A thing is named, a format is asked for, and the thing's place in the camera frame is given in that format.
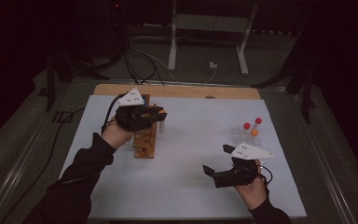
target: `gray floor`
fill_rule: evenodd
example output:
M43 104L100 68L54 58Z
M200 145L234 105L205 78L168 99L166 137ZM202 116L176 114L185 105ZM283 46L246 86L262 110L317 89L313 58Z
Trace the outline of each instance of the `gray floor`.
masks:
M156 66L165 84L248 87L276 75L295 42L296 39L288 35L251 34L245 50L245 57L251 71L248 77L240 73L234 49L235 41L212 45L200 43L202 46L197 43L179 46L177 67L171 73L164 65L168 63L169 38L138 37L131 41L131 47L158 58L155 60ZM209 62L217 63L212 80L210 79L213 70L208 68ZM131 56L131 64L141 77L147 77L152 72L150 63L143 59ZM34 153L29 155L29 162L24 164L23 172L18 173L19 170L15 170L21 177L15 179L13 183L13 185L17 184L17 187L7 195L0 192L0 199L5 199L0 206L0 219L26 191L48 160L55 134L60 126L58 123L51 122L55 112L84 108L88 97L99 83L131 82L126 64L122 61L104 71L103 75L111 79L100 81L84 74L76 74L72 83L57 81L58 99L50 113L45 112L47 99L37 96L40 89L46 86L46 74L41 73L35 77L37 86L35 91L0 130L0 188L23 150L35 148ZM152 79L154 81L150 83L159 83L157 76ZM287 81L288 79L284 79L277 82L267 89L260 90L260 93L268 106L308 214L307 217L293 219L293 222L358 223L358 162L318 87L314 86L312 89L312 102L315 107L310 110L311 124L307 124L298 112L298 96L287 95L283 91ZM48 168L10 213L5 223L21 223L43 196L46 187L58 178L80 119L81 112L76 113L72 122L62 125ZM232 220L167 223L193 222L233 223ZM108 221L90 220L89 223L108 223ZM235 223L245 223L245 221L237 220Z

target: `wooden block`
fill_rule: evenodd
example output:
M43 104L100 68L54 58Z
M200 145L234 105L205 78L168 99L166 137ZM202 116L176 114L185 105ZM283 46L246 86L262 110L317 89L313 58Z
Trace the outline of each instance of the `wooden block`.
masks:
M135 158L154 158L156 146L156 131L157 123L154 122L150 128L134 136L132 146L135 147Z

